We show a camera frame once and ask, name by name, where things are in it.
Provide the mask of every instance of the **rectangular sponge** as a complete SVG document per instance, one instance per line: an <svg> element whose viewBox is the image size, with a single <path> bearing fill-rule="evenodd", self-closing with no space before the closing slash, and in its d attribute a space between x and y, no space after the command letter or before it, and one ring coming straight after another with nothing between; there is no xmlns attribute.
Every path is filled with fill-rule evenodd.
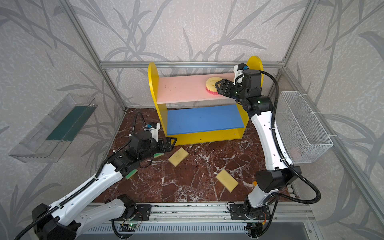
<svg viewBox="0 0 384 240"><path fill-rule="evenodd" d="M184 160L188 156L188 152L185 151L182 147L179 148L169 159L168 161L173 164L173 166L177 166L181 161Z"/></svg>
<svg viewBox="0 0 384 240"><path fill-rule="evenodd" d="M236 179L229 175L229 173L227 173L224 169L216 175L216 178L226 189L228 189L229 192L232 192L232 190L239 184Z"/></svg>

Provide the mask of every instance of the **leaf pattern wallpaper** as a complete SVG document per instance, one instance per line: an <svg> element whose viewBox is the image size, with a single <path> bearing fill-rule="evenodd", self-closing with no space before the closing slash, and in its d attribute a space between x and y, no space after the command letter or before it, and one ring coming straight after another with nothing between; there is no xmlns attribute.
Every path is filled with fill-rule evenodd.
<svg viewBox="0 0 384 240"><path fill-rule="evenodd" d="M124 116L59 8L47 0L0 2L1 239L14 239L31 222L33 208L50 204L93 174ZM93 96L98 107L61 159L23 163L8 156L68 93Z"/></svg>
<svg viewBox="0 0 384 240"><path fill-rule="evenodd" d="M307 0L70 0L101 61L281 61ZM277 69L266 69L276 74ZM162 76L231 69L159 69ZM125 104L154 107L146 69L108 69ZM263 94L272 81L266 80ZM230 100L172 104L199 107Z"/></svg>
<svg viewBox="0 0 384 240"><path fill-rule="evenodd" d="M384 197L384 1L328 3L316 7L288 67ZM326 239L384 239L333 151L302 171L323 190L312 209Z"/></svg>

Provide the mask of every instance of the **white metal basket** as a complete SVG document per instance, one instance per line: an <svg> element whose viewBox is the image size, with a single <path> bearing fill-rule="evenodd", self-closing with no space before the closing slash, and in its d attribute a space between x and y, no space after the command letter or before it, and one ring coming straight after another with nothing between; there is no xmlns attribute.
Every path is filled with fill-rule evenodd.
<svg viewBox="0 0 384 240"><path fill-rule="evenodd" d="M281 92L276 124L294 163L314 162L333 146L316 113L297 91Z"/></svg>

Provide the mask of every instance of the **yellow shelf side panel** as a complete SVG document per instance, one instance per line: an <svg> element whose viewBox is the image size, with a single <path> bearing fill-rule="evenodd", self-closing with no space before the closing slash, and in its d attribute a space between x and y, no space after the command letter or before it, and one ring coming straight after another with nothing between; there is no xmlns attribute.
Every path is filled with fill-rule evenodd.
<svg viewBox="0 0 384 240"><path fill-rule="evenodd" d="M254 70L263 70L263 64L259 57L252 56L249 58L247 65L250 69ZM157 104L157 89L159 86L159 74L157 72L157 68L155 63L150 63L148 66L148 78L149 78L149 88L151 89L152 98L157 110L157 114L159 115L160 122L164 133L167 137L176 137L177 142L176 145L188 145L194 143L204 143L204 142L216 142L216 141L224 141L224 140L233 140L233 139L241 139L243 137L245 128L247 127L249 118L248 113L243 109L243 107L237 104L238 111L242 118L244 127L236 128L236 129L227 129L227 130L219 130L219 131L209 131L209 132L196 132L196 133L188 133L188 134L180 134L180 135L167 135L167 105L166 104Z"/></svg>

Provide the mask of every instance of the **red marble table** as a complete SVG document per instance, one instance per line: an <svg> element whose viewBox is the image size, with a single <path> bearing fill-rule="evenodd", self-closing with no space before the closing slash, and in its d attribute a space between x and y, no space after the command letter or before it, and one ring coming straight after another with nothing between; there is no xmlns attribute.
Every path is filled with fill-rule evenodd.
<svg viewBox="0 0 384 240"><path fill-rule="evenodd" d="M156 109L128 109L110 153L129 139L132 121L137 111L142 112L146 122L160 122ZM142 127L137 119L136 129ZM164 137L160 130L159 137ZM122 179L98 196L94 202L113 200L127 194L136 202L227 202L244 201L252 191L255 173L265 169L263 149L251 124L242 139L184 145L189 156L177 167L168 162L173 152L155 158L148 168L138 169L130 179ZM146 166L149 160L142 162ZM225 169L239 184L229 192L216 178ZM281 192L288 194L286 188Z"/></svg>

